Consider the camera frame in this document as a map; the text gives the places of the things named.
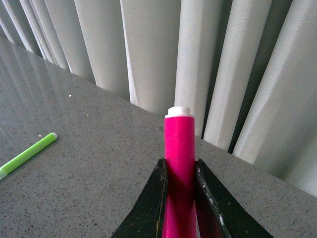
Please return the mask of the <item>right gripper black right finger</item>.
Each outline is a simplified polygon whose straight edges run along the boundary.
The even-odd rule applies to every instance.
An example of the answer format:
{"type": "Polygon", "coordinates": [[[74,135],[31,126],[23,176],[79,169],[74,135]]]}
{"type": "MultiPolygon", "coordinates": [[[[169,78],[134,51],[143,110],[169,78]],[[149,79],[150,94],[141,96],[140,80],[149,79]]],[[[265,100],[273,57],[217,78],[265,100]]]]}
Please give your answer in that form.
{"type": "Polygon", "coordinates": [[[195,165],[195,206],[202,238],[271,238],[234,198],[207,164],[195,165]]]}

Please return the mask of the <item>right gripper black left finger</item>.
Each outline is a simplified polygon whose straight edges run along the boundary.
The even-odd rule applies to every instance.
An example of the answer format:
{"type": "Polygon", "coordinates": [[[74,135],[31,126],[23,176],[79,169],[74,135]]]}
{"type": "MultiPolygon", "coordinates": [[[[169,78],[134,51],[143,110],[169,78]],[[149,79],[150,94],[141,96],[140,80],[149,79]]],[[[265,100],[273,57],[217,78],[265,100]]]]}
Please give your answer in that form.
{"type": "Polygon", "coordinates": [[[168,189],[166,160],[155,165],[132,210],[112,234],[113,238],[161,238],[168,189]]]}

